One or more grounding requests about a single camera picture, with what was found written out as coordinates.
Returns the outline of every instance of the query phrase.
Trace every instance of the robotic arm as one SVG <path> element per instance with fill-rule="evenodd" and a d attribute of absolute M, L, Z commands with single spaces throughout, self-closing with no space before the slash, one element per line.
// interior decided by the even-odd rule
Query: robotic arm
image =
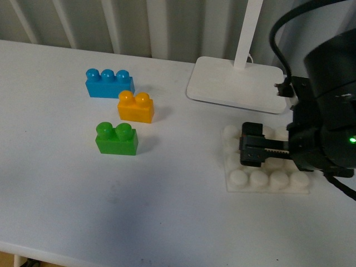
<path fill-rule="evenodd" d="M 240 139 L 241 163 L 261 166 L 267 157 L 292 159 L 301 171 L 320 170 L 329 182 L 356 200 L 356 193 L 334 176 L 352 177 L 356 168 L 356 29 L 324 42 L 304 59 L 309 76 L 292 77 L 275 44 L 275 34 L 287 21 L 339 1 L 310 1 L 288 12 L 270 33 L 270 44 L 287 77 L 278 95 L 298 97 L 288 142 L 267 140 L 262 125 L 246 122 Z"/>

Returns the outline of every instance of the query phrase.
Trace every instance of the white table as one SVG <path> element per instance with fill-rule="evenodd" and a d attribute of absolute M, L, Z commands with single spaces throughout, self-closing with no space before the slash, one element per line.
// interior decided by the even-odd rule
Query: white table
<path fill-rule="evenodd" d="M 0 251 L 69 267 L 356 266 L 356 206 L 320 174 L 310 195 L 227 193 L 220 130 L 270 115 L 186 97 L 194 65 L 0 41 Z M 89 68 L 126 69 L 155 102 L 137 156 L 102 155 Z M 355 179 L 346 181 L 356 188 Z"/>

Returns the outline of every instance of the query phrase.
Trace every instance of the desk lamp base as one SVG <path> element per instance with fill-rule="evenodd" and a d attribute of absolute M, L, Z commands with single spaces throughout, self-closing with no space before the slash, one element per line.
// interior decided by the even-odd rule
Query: desk lamp base
<path fill-rule="evenodd" d="M 234 61 L 200 57 L 190 78 L 187 95 L 193 100 L 218 103 L 269 113 L 282 113 L 285 98 L 277 96 L 275 83 L 283 82 L 281 69 L 246 63 L 243 70 Z"/>

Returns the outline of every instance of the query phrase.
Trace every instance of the white desk lamp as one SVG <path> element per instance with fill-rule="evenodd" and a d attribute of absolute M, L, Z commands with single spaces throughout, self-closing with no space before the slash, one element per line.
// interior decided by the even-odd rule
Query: white desk lamp
<path fill-rule="evenodd" d="M 284 80 L 281 69 L 247 63 L 263 0 L 249 0 L 235 61 L 200 57 L 190 78 L 187 95 L 194 100 L 270 113 L 282 113 L 285 98 L 275 83 Z"/>

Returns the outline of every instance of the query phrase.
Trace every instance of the orange lego brick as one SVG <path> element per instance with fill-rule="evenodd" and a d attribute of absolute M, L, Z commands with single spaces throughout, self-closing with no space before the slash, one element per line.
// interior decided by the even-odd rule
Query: orange lego brick
<path fill-rule="evenodd" d="M 117 104 L 120 119 L 124 121 L 137 121 L 151 123 L 154 116 L 154 102 L 148 93 L 138 93 L 136 97 L 130 91 L 119 94 Z"/>

